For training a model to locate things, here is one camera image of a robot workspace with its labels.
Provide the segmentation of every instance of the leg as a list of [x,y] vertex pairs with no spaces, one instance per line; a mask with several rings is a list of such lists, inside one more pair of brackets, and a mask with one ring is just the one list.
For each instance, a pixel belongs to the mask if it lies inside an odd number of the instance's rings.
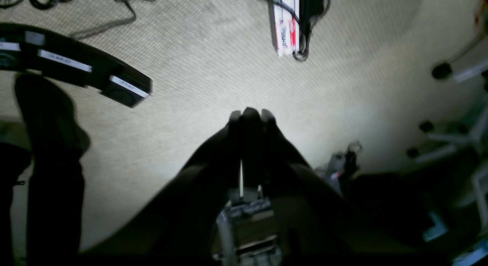
[[10,206],[12,205],[12,187],[17,185],[17,178],[30,165],[31,154],[25,144],[26,134],[23,126],[17,122],[0,120],[0,264],[13,265],[12,234],[10,227]]
[[74,119],[71,99],[49,80],[21,75],[15,84],[35,158],[29,182],[27,259],[30,265],[78,253],[84,179],[79,159],[89,138]]

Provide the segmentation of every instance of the black pants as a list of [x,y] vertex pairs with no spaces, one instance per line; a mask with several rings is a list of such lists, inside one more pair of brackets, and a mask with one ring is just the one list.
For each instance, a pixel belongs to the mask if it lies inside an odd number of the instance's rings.
[[[30,153],[16,146],[0,145],[2,183],[2,247],[5,264],[12,265],[10,206],[12,186],[30,162]],[[30,178],[27,209],[27,261],[29,265],[57,264],[77,255],[80,245],[84,179],[78,160],[43,164],[36,162]]]

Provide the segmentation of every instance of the beige carpet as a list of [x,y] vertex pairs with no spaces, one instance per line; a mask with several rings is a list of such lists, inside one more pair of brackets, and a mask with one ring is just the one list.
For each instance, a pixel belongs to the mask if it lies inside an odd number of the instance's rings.
[[[406,148],[425,139],[417,123],[457,118],[483,92],[480,79],[456,84],[430,77],[435,62],[474,36],[477,2],[332,0],[302,64],[276,56],[261,0],[135,2],[134,24],[84,42],[150,76],[152,96],[130,109],[94,89],[60,83],[92,139],[82,158],[82,248],[124,225],[231,111],[246,106],[271,110],[313,167],[355,140],[364,146],[362,171],[411,164]],[[113,0],[74,0],[50,11],[24,2],[1,10],[0,21],[67,35],[129,15]],[[13,78],[0,72],[0,115],[19,115]],[[15,188],[18,256],[24,254],[26,193],[26,186]]]

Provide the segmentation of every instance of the chair caster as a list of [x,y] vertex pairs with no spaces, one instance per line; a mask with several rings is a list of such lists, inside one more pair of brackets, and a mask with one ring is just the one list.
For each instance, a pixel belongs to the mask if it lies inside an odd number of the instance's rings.
[[451,75],[451,73],[453,73],[453,69],[451,68],[451,65],[445,62],[437,65],[432,70],[432,77],[434,77],[436,80],[444,80],[448,78],[448,76]]
[[427,120],[419,124],[419,129],[427,134],[434,130],[434,124]]
[[420,155],[419,150],[417,148],[410,148],[406,151],[406,156],[411,159],[414,159]]

